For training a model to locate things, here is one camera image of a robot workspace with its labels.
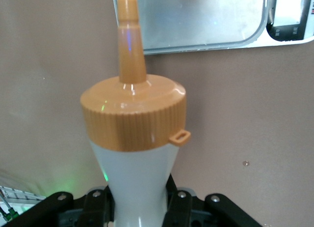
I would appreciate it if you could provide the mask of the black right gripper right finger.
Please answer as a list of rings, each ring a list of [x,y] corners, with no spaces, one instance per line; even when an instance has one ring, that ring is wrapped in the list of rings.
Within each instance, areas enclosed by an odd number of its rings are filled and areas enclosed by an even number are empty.
[[[260,227],[254,218],[223,194],[204,200],[190,191],[178,189],[172,176],[166,183],[168,194],[164,227]]]

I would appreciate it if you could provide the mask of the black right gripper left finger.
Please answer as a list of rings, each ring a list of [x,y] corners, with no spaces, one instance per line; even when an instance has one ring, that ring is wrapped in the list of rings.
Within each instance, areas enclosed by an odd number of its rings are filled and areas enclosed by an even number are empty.
[[[58,192],[26,211],[22,227],[106,227],[110,205],[105,189],[95,189],[79,199],[71,193]]]

